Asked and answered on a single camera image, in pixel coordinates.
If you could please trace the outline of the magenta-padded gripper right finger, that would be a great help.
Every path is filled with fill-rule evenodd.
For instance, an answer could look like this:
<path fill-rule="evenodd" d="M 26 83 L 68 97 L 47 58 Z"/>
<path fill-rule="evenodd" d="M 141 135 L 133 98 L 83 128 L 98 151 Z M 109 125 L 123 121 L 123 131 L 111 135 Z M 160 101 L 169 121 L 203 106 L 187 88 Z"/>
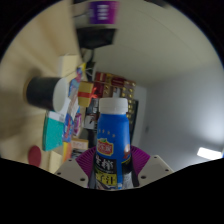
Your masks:
<path fill-rule="evenodd" d="M 140 188 L 173 173 L 170 166 L 159 156 L 150 156 L 143 150 L 132 146 L 133 186 Z"/>

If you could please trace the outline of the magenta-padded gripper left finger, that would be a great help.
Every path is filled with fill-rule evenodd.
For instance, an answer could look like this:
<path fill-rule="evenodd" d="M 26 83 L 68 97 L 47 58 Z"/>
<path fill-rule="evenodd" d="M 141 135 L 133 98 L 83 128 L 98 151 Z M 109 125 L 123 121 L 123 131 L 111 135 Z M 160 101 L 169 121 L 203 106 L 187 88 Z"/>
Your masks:
<path fill-rule="evenodd" d="M 91 148 L 75 159 L 67 159 L 57 169 L 55 175 L 80 187 L 94 189 L 94 155 L 95 149 Z"/>

